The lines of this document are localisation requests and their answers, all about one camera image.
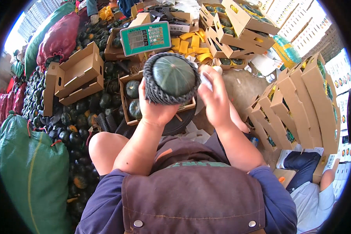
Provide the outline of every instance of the shoe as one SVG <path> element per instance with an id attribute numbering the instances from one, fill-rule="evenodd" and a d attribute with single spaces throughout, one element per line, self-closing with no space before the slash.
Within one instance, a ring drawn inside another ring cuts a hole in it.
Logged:
<path id="1" fill-rule="evenodd" d="M 91 18 L 92 25 L 97 24 L 99 22 L 99 15 L 98 14 L 92 15 L 92 16 L 90 16 L 90 18 Z"/>
<path id="2" fill-rule="evenodd" d="M 277 164 L 276 164 L 276 168 L 278 168 L 278 169 L 285 169 L 285 166 L 283 165 L 283 162 L 285 161 L 285 159 L 287 158 L 287 156 L 291 152 L 292 152 L 292 150 L 289 150 L 289 149 L 281 150 L 281 154 L 280 154 L 280 157 L 278 158 L 278 161 L 277 161 Z"/>

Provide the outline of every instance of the blue shirt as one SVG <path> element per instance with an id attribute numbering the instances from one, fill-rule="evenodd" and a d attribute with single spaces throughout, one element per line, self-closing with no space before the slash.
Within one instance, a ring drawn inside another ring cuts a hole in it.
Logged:
<path id="1" fill-rule="evenodd" d="M 122 180 L 129 174 L 118 169 L 106 175 L 98 184 L 83 211 L 75 233 L 124 233 L 121 199 Z M 265 232 L 296 233 L 296 207 L 267 166 L 260 166 L 249 173 L 262 188 L 265 203 Z"/>

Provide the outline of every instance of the scale display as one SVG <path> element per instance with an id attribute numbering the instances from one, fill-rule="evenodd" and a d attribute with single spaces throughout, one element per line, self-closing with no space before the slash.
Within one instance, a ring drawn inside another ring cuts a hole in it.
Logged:
<path id="1" fill-rule="evenodd" d="M 120 31 L 125 56 L 171 47 L 168 21 L 153 22 Z"/>

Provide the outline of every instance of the hand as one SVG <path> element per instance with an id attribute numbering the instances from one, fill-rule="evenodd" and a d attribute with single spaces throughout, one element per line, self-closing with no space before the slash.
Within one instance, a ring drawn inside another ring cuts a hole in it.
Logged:
<path id="1" fill-rule="evenodd" d="M 202 65 L 201 71 L 205 71 L 211 77 L 209 81 L 212 89 L 208 89 L 204 84 L 198 88 L 198 93 L 206 105 L 206 114 L 208 121 L 216 128 L 231 122 L 229 98 L 225 89 L 222 76 L 208 65 Z"/>
<path id="2" fill-rule="evenodd" d="M 179 104 L 177 105 L 161 105 L 149 104 L 145 99 L 144 78 L 139 85 L 139 104 L 142 112 L 142 120 L 147 124 L 164 127 L 177 113 Z"/>

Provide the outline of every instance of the work apron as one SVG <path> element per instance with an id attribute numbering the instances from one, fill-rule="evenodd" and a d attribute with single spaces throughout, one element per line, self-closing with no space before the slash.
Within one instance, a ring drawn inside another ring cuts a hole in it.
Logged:
<path id="1" fill-rule="evenodd" d="M 259 182 L 221 157 L 201 143 L 164 138 L 151 174 L 122 182 L 125 233 L 265 233 Z"/>

